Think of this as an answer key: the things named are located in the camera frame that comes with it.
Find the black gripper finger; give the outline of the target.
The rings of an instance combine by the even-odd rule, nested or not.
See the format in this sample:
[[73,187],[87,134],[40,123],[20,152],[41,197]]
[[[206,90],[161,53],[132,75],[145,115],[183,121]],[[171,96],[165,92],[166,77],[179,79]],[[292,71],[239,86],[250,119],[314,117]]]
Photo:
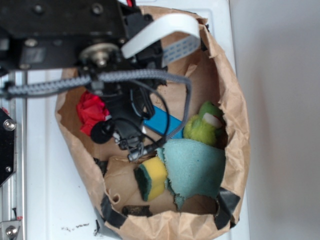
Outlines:
[[99,121],[90,132],[90,137],[96,144],[107,143],[114,134],[115,124],[112,120]]

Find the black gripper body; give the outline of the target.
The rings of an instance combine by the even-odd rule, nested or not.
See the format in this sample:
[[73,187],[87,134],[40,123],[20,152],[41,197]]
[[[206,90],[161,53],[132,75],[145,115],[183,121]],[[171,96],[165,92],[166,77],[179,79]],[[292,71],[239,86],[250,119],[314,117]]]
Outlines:
[[131,89],[120,93],[104,94],[102,100],[111,117],[102,124],[102,132],[110,139],[118,135],[118,145],[128,151],[128,159],[133,162],[146,154],[143,133],[144,120],[154,115],[147,90]]

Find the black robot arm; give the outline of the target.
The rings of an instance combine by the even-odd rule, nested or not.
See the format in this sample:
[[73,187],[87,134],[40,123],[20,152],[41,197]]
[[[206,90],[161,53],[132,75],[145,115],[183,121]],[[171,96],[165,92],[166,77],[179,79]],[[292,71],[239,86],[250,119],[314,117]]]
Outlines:
[[83,86],[109,111],[91,130],[98,144],[118,135],[131,161],[161,147],[165,133],[149,145],[143,123],[154,113],[150,95],[162,77],[159,40],[138,48],[129,43],[153,22],[135,3],[117,0],[3,0],[0,3],[0,74],[76,68],[78,77],[0,90],[6,99],[55,95]]

